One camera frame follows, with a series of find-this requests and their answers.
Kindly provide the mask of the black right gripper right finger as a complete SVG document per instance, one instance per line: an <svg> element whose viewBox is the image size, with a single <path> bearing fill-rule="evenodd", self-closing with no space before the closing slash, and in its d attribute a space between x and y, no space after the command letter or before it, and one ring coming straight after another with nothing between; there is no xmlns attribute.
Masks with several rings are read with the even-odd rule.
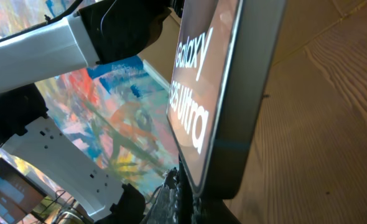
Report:
<svg viewBox="0 0 367 224"><path fill-rule="evenodd" d="M241 224L220 200L193 198L192 224Z"/></svg>

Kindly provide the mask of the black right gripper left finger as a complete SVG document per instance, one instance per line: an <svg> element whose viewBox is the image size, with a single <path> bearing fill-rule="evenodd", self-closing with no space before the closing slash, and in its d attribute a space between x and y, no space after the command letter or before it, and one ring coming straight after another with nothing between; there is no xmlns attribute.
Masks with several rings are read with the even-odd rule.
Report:
<svg viewBox="0 0 367 224"><path fill-rule="evenodd" d="M178 224L180 210L179 171L174 167L165 173L155 202L141 224Z"/></svg>

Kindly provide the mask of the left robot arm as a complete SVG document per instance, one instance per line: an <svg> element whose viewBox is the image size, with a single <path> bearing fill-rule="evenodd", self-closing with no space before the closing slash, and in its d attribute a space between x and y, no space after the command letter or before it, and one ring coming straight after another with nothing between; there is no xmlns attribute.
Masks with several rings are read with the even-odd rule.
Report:
<svg viewBox="0 0 367 224"><path fill-rule="evenodd" d="M46 103L76 94L88 106L105 89L88 75L58 86L57 76L136 56L153 44L170 1L75 1L61 15L0 39L0 147L66 190L96 222L141 219L143 195L101 169L59 130Z"/></svg>

